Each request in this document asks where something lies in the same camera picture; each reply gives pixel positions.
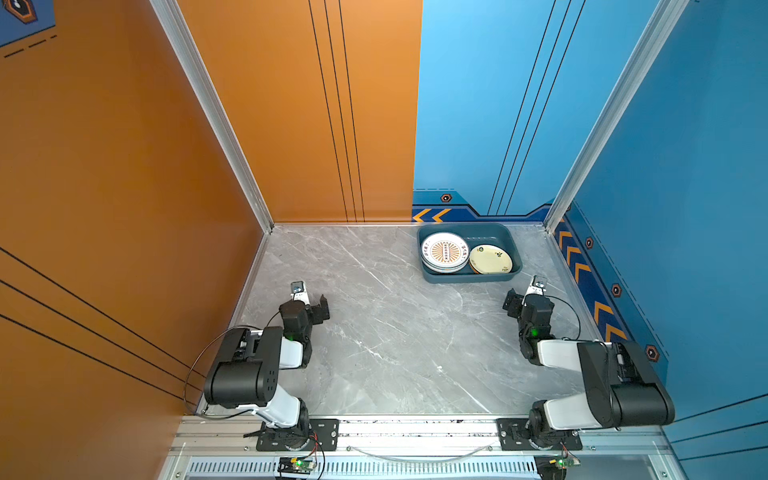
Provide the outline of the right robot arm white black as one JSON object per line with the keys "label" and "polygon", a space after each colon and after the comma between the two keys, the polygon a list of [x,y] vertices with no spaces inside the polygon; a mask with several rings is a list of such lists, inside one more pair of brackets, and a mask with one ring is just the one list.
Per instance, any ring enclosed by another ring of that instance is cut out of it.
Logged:
{"label": "right robot arm white black", "polygon": [[509,290],[502,309],[517,320],[520,351],[529,363],[576,372],[584,387],[581,393],[534,402],[525,418],[498,420],[503,449],[578,450],[581,431],[674,421],[672,398],[639,344],[555,338],[554,303],[537,285],[524,294]]}

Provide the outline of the sunburst plate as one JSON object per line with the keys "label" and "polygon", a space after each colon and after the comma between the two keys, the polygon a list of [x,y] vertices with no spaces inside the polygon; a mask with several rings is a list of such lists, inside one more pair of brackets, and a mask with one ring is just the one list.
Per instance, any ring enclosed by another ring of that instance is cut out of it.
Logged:
{"label": "sunburst plate", "polygon": [[422,263],[438,274],[453,274],[466,266],[470,249],[460,236],[449,232],[428,235],[420,245]]}

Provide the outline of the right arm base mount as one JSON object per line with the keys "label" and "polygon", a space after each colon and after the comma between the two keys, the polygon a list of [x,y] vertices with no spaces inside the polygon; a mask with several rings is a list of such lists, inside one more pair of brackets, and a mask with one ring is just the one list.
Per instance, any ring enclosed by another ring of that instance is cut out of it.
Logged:
{"label": "right arm base mount", "polygon": [[544,424],[535,430],[529,418],[499,418],[495,422],[497,437],[503,451],[580,451],[583,444],[576,430],[552,430]]}

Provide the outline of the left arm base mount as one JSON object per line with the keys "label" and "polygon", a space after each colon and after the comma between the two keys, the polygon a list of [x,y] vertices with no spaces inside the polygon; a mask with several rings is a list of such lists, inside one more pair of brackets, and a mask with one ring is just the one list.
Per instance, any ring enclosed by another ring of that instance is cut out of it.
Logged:
{"label": "left arm base mount", "polygon": [[261,427],[257,431],[256,450],[259,452],[333,452],[339,440],[340,420],[315,418],[301,420],[291,428]]}

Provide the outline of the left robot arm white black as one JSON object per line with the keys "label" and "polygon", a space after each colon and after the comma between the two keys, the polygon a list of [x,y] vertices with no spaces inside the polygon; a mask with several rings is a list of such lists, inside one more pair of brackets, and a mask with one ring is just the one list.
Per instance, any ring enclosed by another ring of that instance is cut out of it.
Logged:
{"label": "left robot arm white black", "polygon": [[251,414],[262,426],[251,435],[267,449],[299,450],[314,445],[304,400],[279,385],[284,370],[304,369],[313,353],[313,327],[330,319],[325,296],[312,305],[296,293],[278,309],[282,323],[263,328],[237,326],[215,339],[218,351],[205,379],[207,404]]}

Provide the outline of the cream yellow plate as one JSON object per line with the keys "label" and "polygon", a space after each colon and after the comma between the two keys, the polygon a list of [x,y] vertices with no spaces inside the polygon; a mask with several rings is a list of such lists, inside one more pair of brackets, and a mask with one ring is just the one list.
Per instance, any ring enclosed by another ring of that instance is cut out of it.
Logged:
{"label": "cream yellow plate", "polygon": [[490,244],[474,247],[469,254],[469,264],[481,275],[509,274],[514,268],[512,257],[504,249]]}

